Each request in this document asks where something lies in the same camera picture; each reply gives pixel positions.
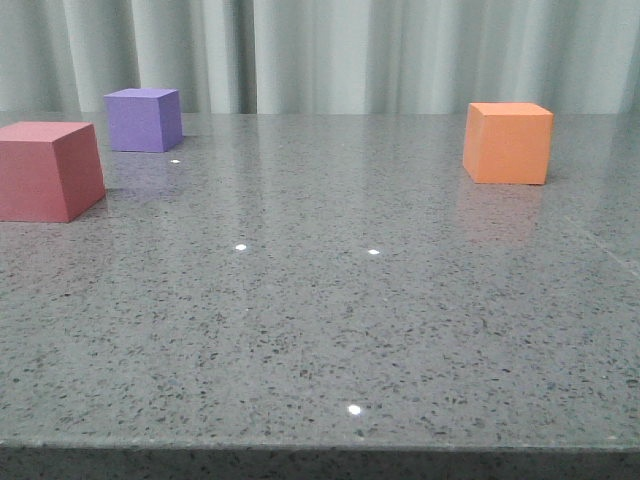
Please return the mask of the orange foam cube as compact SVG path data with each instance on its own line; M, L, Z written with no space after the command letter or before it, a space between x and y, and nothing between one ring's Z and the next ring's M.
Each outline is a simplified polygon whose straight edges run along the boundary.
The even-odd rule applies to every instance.
M543 185L554 114L528 102L468 106L463 167L480 184Z

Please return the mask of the purple foam cube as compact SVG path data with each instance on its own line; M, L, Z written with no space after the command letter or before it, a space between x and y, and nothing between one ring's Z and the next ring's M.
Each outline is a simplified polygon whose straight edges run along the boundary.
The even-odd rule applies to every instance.
M183 140L177 89L128 88L104 96L114 151L161 153Z

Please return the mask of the red foam cube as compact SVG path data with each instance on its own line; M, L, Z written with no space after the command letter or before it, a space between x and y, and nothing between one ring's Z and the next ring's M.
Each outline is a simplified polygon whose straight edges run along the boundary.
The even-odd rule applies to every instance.
M70 222L106 195L94 125L17 122L1 129L1 219Z

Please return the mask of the pale green curtain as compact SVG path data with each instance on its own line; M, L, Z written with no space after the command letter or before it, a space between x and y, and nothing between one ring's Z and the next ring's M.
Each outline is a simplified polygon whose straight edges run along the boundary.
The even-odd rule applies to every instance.
M639 106L635 1L5 1L3 110L103 108L127 87L187 112L454 113Z

